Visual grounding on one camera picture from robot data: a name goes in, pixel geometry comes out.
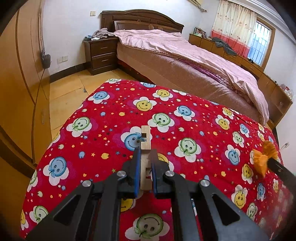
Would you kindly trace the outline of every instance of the silver screw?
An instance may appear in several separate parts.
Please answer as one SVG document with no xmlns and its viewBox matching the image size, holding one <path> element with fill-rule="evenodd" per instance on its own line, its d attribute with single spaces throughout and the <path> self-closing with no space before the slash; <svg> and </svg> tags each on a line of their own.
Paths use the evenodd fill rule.
<svg viewBox="0 0 296 241">
<path fill-rule="evenodd" d="M 175 175 L 175 173 L 174 173 L 173 171 L 166 171 L 166 172 L 165 172 L 165 175 L 166 175 L 167 177 L 172 177 L 172 176 Z"/>
<path fill-rule="evenodd" d="M 200 184 L 204 187 L 208 187 L 210 185 L 210 182 L 208 180 L 204 179 L 204 180 L 200 181 Z"/>
<path fill-rule="evenodd" d="M 82 182 L 82 185 L 87 188 L 87 187 L 89 187 L 91 185 L 91 181 L 90 180 L 85 180 L 85 181 Z"/>
<path fill-rule="evenodd" d="M 124 177 L 126 175 L 126 172 L 125 171 L 119 171 L 117 172 L 117 176 L 119 177 Z"/>
</svg>

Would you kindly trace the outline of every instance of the floor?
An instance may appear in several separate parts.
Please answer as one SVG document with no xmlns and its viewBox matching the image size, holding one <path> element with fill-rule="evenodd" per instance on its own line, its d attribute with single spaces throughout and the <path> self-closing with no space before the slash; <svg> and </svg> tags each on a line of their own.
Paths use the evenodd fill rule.
<svg viewBox="0 0 296 241">
<path fill-rule="evenodd" d="M 108 79 L 135 80 L 120 69 L 94 76 L 84 70 L 50 84 L 49 111 L 52 138 L 81 103 Z"/>
</svg>

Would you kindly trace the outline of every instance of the window frame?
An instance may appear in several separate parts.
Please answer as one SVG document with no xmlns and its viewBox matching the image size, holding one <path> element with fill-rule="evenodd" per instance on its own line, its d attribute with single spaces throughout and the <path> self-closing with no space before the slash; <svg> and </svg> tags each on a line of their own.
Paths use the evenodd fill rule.
<svg viewBox="0 0 296 241">
<path fill-rule="evenodd" d="M 268 47 L 267 47 L 267 51 L 266 51 L 266 54 L 264 56 L 264 59 L 263 59 L 262 65 L 261 65 L 261 68 L 264 70 L 265 67 L 266 67 L 266 64 L 268 62 L 271 50 L 272 50 L 276 29 L 275 29 L 275 27 L 273 27 L 272 25 L 270 25 L 269 23 L 267 23 L 266 21 L 264 21 L 263 19 L 261 19 L 258 16 L 257 16 L 257 22 L 259 22 L 260 24 L 266 26 L 268 29 L 270 29 L 270 32 L 271 32 L 270 40 L 269 40 Z"/>
</svg>

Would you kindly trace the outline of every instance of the orange cloth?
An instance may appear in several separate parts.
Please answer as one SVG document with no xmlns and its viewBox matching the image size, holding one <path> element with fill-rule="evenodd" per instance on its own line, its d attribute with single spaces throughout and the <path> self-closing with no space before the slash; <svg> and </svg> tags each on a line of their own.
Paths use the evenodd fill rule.
<svg viewBox="0 0 296 241">
<path fill-rule="evenodd" d="M 254 151 L 254 167 L 256 171 L 265 177 L 267 171 L 267 161 L 269 158 L 277 159 L 278 153 L 274 144 L 270 141 L 263 142 L 263 151 L 262 153 L 258 150 L 253 149 Z"/>
</svg>

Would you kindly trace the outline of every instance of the pink bedspread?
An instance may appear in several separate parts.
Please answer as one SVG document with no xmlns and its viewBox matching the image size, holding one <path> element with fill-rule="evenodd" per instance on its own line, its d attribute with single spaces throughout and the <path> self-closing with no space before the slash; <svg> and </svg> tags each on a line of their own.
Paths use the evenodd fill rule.
<svg viewBox="0 0 296 241">
<path fill-rule="evenodd" d="M 205 49 L 191 45 L 180 33 L 166 33 L 154 30 L 118 30 L 115 33 L 123 45 L 145 51 L 183 58 L 197 66 L 210 70 L 230 82 L 246 94 L 262 116 L 262 122 L 269 118 L 268 104 L 257 86 L 256 79 L 247 71 Z"/>
</svg>

